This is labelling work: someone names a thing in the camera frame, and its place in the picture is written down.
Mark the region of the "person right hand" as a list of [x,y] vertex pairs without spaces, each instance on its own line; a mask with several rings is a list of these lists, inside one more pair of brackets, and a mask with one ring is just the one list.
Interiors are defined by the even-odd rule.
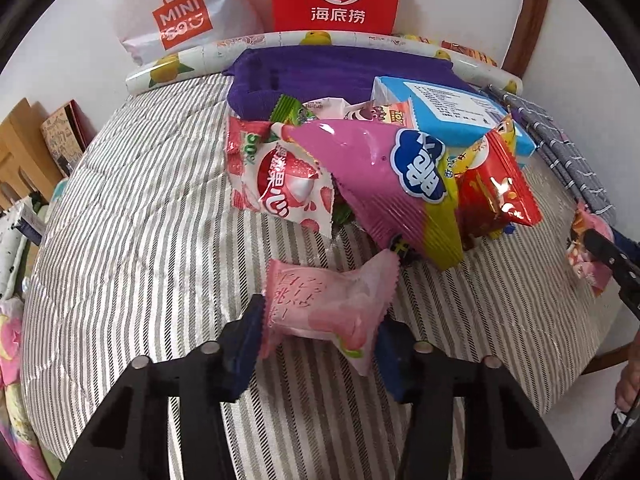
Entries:
[[639,391],[640,382],[640,330],[634,336],[629,350],[627,364],[620,373],[615,388],[615,405],[623,412],[629,412]]

